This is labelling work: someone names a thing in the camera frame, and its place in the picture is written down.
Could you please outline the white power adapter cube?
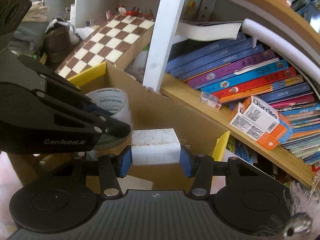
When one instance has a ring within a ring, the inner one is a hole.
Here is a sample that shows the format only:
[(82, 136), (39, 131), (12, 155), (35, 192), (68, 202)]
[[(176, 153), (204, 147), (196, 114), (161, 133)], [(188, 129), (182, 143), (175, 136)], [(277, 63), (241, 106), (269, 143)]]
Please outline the white power adapter cube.
[(177, 164), (181, 143), (173, 128), (134, 130), (131, 151), (133, 166)]

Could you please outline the lower orange white toothpaste box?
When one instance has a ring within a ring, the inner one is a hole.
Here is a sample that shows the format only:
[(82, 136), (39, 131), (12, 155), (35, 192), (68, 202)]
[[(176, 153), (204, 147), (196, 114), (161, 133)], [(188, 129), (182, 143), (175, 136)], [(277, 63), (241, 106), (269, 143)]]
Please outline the lower orange white toothpaste box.
[(279, 145), (277, 139), (245, 118), (243, 114), (243, 104), (241, 102), (237, 103), (236, 107), (232, 110), (229, 124), (269, 151)]

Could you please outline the white foam tube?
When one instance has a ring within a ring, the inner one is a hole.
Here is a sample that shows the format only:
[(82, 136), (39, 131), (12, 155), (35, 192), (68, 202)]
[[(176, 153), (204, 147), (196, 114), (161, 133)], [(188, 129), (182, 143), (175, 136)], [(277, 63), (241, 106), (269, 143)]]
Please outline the white foam tube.
[(275, 49), (319, 85), (319, 67), (287, 40), (248, 18), (243, 21), (241, 29), (246, 34)]

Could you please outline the clear packing tape roll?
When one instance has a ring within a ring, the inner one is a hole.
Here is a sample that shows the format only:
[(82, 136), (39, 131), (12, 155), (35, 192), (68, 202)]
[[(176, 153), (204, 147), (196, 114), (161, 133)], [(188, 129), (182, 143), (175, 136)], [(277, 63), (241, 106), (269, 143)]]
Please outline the clear packing tape roll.
[[(129, 107), (129, 99), (127, 94), (118, 88), (102, 88), (91, 91), (86, 94), (92, 99), (98, 107), (111, 113), (111, 118), (118, 121), (122, 121), (130, 125), (132, 128), (132, 118)], [(103, 134), (98, 140), (93, 150), (109, 150), (124, 143), (129, 137), (125, 135), (124, 138), (120, 138), (117, 135)]]

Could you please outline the upper orange white toothpaste box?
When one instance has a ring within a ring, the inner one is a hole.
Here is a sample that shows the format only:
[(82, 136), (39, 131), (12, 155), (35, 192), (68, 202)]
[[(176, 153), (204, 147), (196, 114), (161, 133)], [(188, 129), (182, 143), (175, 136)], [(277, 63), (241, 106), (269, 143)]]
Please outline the upper orange white toothpaste box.
[(289, 120), (259, 97), (250, 96), (242, 105), (244, 117), (281, 144), (287, 142), (293, 135)]

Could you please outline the row of leaning books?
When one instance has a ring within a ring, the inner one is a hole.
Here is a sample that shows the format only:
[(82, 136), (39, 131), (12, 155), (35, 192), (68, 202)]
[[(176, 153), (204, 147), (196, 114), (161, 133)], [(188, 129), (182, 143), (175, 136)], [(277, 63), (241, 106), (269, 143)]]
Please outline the row of leaning books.
[(319, 171), (319, 85), (275, 49), (242, 31), (241, 22), (178, 25), (189, 38), (165, 72), (234, 109), (250, 96), (268, 103), (291, 124), (279, 146)]

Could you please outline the small red white box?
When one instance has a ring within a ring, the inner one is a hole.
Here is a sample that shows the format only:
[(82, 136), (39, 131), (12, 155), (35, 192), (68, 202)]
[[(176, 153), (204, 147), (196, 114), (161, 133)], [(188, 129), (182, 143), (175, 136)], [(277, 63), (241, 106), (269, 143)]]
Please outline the small red white box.
[(213, 94), (207, 93), (202, 91), (200, 96), (200, 101), (207, 106), (210, 106), (215, 109), (221, 108), (220, 99), (217, 96), (214, 96)]

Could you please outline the white wooden bookshelf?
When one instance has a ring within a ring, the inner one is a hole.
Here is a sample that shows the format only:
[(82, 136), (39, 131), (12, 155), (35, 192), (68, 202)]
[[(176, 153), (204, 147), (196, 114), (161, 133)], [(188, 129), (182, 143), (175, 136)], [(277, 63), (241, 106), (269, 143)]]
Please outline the white wooden bookshelf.
[[(75, 25), (108, 0), (75, 0)], [(134, 130), (172, 128), (194, 154), (212, 153), (229, 131), (299, 182), (311, 166), (283, 148), (231, 125), (232, 109), (256, 95), (319, 99), (319, 36), (276, 0), (143, 0), (157, 15), (137, 12), (133, 0), (69, 51), (56, 73), (97, 103), (115, 106), (103, 91), (125, 92)]]

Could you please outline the brown white chessboard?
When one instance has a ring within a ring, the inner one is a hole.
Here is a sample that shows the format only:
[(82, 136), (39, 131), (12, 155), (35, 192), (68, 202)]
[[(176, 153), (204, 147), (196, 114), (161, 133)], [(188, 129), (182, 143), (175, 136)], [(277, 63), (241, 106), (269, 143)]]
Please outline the brown white chessboard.
[(70, 79), (104, 61), (116, 65), (144, 37), (144, 45), (150, 42), (153, 25), (154, 22), (146, 18), (116, 14), (81, 42), (56, 72)]

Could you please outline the orange white toothpaste box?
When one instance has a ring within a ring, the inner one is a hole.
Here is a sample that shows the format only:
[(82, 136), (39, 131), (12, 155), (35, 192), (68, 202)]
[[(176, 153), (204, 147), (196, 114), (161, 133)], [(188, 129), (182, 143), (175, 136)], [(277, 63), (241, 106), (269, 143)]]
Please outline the orange white toothpaste box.
[(250, 96), (242, 105), (244, 117), (281, 144), (287, 142), (293, 135), (289, 120), (259, 97)]
[(269, 151), (279, 145), (277, 139), (245, 118), (243, 114), (243, 104), (241, 102), (237, 103), (236, 107), (232, 110), (229, 124)]

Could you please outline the white sponge block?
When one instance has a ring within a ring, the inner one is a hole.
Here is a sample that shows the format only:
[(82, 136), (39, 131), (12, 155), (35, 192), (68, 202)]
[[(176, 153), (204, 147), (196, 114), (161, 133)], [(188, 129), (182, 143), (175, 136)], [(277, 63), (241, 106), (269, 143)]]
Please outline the white sponge block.
[(153, 188), (152, 181), (134, 176), (127, 175), (126, 177), (118, 178), (117, 180), (123, 194), (125, 194), (127, 190), (152, 190)]

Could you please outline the pink cartoon desk mat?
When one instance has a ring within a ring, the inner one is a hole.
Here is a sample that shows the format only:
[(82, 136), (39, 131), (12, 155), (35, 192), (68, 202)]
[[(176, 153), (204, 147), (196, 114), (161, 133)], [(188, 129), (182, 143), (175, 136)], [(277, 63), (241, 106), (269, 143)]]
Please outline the pink cartoon desk mat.
[(8, 154), (1, 152), (0, 159), (0, 234), (1, 239), (8, 239), (17, 230), (9, 211), (9, 203), (12, 196), (22, 187), (22, 183)]

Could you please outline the yellow cardboard box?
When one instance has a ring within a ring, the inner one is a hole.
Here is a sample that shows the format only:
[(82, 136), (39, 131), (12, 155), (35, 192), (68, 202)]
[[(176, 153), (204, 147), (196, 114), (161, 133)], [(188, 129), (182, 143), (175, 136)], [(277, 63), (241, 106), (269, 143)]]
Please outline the yellow cardboard box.
[[(143, 87), (134, 77), (110, 64), (87, 69), (71, 78), (71, 83), (81, 88), (84, 93), (102, 89), (119, 88), (129, 98), (133, 130), (146, 130), (149, 135), (152, 129), (173, 128), (178, 139), (190, 146), (191, 153), (211, 155), (216, 141), (228, 129), (219, 122), (208, 117), (208, 114), (189, 106), (188, 103), (166, 97)], [(204, 107), (209, 114), (220, 114), (221, 110), (213, 109), (200, 102), (195, 96), (196, 105)], [(71, 159), (71, 155), (41, 154), (33, 155), (10, 154), (8, 158), (22, 185), (27, 185), (41, 175)], [(189, 191), (193, 179), (186, 178), (179, 164), (131, 166), (129, 175), (153, 182), (154, 190)]]

